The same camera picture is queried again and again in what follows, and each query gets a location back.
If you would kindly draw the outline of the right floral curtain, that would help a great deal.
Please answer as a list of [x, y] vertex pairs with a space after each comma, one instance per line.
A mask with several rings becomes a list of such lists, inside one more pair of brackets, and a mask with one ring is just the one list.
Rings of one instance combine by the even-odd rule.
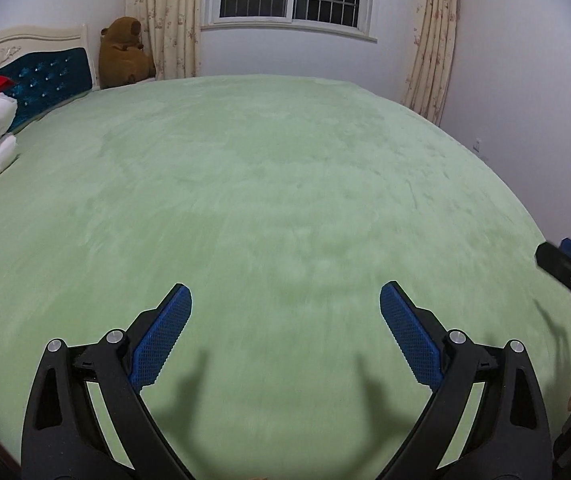
[[421, 0], [401, 103], [434, 125], [443, 117], [455, 57], [459, 0]]

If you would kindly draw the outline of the floral curtain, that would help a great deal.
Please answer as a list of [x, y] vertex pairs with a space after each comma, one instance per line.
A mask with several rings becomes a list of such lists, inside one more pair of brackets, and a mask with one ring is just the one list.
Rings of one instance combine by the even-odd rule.
[[421, 0], [401, 103], [434, 125], [443, 117], [455, 57], [459, 0]]
[[142, 42], [152, 55], [156, 77], [200, 75], [202, 0], [125, 0], [126, 14], [142, 24]]

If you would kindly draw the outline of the green bed sheet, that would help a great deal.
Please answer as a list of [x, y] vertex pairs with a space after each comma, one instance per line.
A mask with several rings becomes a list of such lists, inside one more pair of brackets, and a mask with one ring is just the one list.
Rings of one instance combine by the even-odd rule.
[[397, 281], [479, 344], [525, 344], [559, 431], [571, 298], [491, 168], [355, 84], [215, 77], [95, 91], [20, 130], [0, 174], [0, 442], [46, 343], [93, 344], [192, 292], [143, 390], [200, 479], [372, 479], [430, 391], [379, 307]]

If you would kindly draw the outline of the cream blue tufted headboard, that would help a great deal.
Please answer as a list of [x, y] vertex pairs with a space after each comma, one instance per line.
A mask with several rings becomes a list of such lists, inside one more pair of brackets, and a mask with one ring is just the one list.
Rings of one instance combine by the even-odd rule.
[[17, 102], [10, 130], [20, 131], [55, 107], [99, 88], [88, 27], [16, 26], [0, 31], [0, 75], [14, 84]]

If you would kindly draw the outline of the brown teddy bear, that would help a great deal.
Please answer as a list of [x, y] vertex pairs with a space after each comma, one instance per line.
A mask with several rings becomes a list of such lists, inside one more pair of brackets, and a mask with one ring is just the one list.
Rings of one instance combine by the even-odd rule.
[[99, 81], [102, 89], [136, 84], [156, 76], [151, 54], [141, 40], [142, 24], [123, 16], [101, 30]]

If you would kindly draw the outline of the left floral curtain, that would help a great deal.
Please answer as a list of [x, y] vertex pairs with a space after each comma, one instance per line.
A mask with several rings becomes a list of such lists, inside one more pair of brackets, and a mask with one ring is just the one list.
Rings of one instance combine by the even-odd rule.
[[156, 77], [200, 75], [202, 0], [125, 0], [126, 14], [142, 24], [142, 42], [152, 55]]

